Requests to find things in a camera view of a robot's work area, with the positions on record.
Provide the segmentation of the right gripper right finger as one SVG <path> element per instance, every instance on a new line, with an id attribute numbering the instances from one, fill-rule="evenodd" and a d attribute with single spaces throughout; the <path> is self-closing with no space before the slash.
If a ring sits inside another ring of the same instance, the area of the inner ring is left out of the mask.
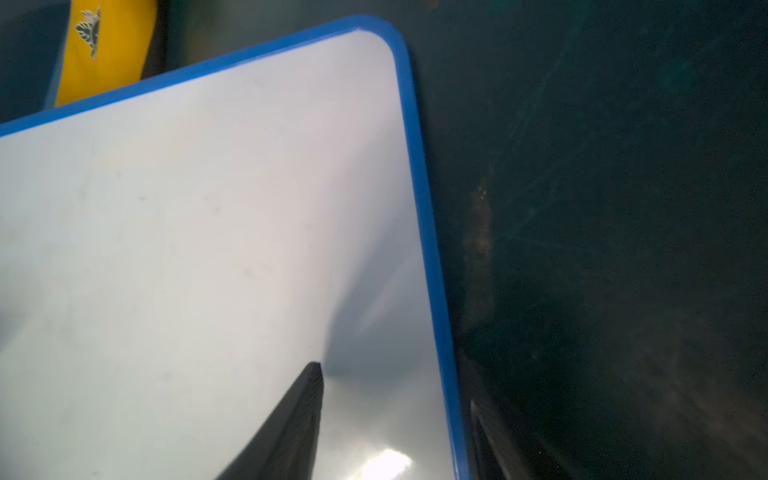
<path id="1" fill-rule="evenodd" d="M 473 479 L 539 479 L 476 364 L 458 354 L 461 409 Z"/>

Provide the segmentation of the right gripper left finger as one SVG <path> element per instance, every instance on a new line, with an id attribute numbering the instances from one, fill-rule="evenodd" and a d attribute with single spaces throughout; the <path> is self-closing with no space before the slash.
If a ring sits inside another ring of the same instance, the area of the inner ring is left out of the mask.
<path id="1" fill-rule="evenodd" d="M 310 362 L 219 480 L 310 480 L 319 438 L 324 379 Z"/>

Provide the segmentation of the blue-edged whiteboard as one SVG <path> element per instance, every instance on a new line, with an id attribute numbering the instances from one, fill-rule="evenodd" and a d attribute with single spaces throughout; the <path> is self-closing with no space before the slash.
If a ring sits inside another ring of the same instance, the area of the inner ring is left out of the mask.
<path id="1" fill-rule="evenodd" d="M 408 48 L 355 15 L 1 127 L 1 475 L 466 479 Z"/>

